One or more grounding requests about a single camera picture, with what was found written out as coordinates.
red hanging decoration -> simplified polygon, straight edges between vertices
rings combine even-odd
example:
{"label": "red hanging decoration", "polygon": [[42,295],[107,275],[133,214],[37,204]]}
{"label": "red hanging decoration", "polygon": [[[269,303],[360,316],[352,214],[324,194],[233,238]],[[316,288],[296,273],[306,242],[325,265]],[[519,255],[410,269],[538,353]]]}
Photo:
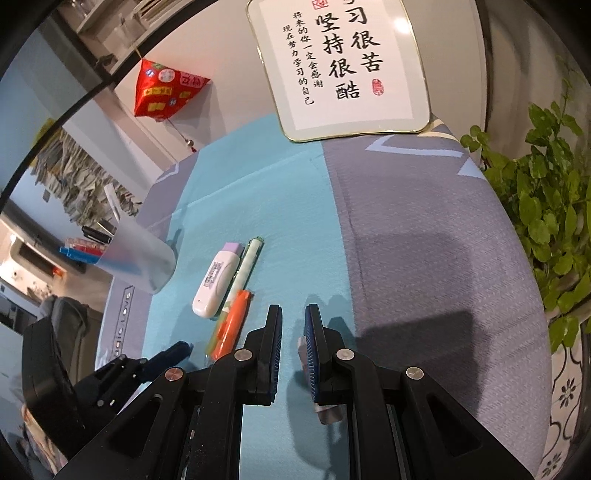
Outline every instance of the red hanging decoration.
{"label": "red hanging decoration", "polygon": [[210,80],[142,59],[135,86],[135,116],[163,121],[177,113]]}

metal screw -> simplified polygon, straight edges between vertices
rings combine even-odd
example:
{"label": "metal screw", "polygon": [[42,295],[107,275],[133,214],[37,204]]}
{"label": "metal screw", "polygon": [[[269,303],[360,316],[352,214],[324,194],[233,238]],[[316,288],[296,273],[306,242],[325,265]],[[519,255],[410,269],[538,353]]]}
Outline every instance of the metal screw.
{"label": "metal screw", "polygon": [[353,350],[349,350],[348,348],[342,348],[338,352],[336,352],[336,358],[340,360],[352,360],[355,357],[355,352]]}
{"label": "metal screw", "polygon": [[411,378],[412,380],[421,380],[424,376],[425,372],[423,372],[423,370],[421,370],[419,367],[407,368],[407,377]]}
{"label": "metal screw", "polygon": [[236,350],[234,358],[239,362],[245,362],[246,360],[250,360],[252,358],[252,352],[245,348],[241,348],[240,350]]}
{"label": "metal screw", "polygon": [[182,376],[183,376],[183,371],[180,368],[176,368],[176,367],[169,368],[168,370],[166,370],[166,373],[164,374],[164,377],[169,382],[177,381],[179,378],[182,378]]}

green pen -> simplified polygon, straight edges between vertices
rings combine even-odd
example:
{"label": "green pen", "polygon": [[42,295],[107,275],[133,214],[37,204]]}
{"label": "green pen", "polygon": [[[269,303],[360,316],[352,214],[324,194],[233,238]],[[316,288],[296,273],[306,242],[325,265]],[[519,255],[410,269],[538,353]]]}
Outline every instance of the green pen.
{"label": "green pen", "polygon": [[230,312],[230,308],[232,308],[232,303],[236,299],[236,295],[238,295],[240,290],[244,290],[246,282],[248,281],[248,277],[251,275],[252,269],[256,263],[256,259],[258,258],[258,255],[261,252],[261,248],[264,244],[265,241],[260,236],[257,236],[248,242],[248,245],[244,249],[240,266],[238,267],[238,271],[232,280],[230,291],[228,292],[228,296],[226,297],[222,311],[220,312],[219,317],[217,317],[212,336],[205,347],[206,355],[211,355],[214,348],[216,347],[220,328],[225,322],[226,317]]}

purple cap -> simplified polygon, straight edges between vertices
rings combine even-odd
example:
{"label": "purple cap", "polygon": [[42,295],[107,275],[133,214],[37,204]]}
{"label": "purple cap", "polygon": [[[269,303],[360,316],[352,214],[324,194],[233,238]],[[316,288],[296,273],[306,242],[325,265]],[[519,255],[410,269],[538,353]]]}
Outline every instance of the purple cap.
{"label": "purple cap", "polygon": [[226,245],[223,246],[222,252],[232,252],[240,257],[242,255],[242,251],[244,247],[241,244],[237,244],[235,242],[228,242]]}

red seal stamp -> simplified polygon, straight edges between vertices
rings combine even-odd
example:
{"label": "red seal stamp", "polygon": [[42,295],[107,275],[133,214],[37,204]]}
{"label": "red seal stamp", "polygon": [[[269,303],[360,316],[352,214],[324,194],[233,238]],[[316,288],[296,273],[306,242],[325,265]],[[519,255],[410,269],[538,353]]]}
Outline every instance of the red seal stamp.
{"label": "red seal stamp", "polygon": [[383,95],[384,94],[384,84],[379,79],[373,79],[371,82],[371,87],[374,92],[374,95]]}
{"label": "red seal stamp", "polygon": [[312,6],[314,10],[319,10],[320,8],[328,7],[329,2],[328,0],[312,0]]}

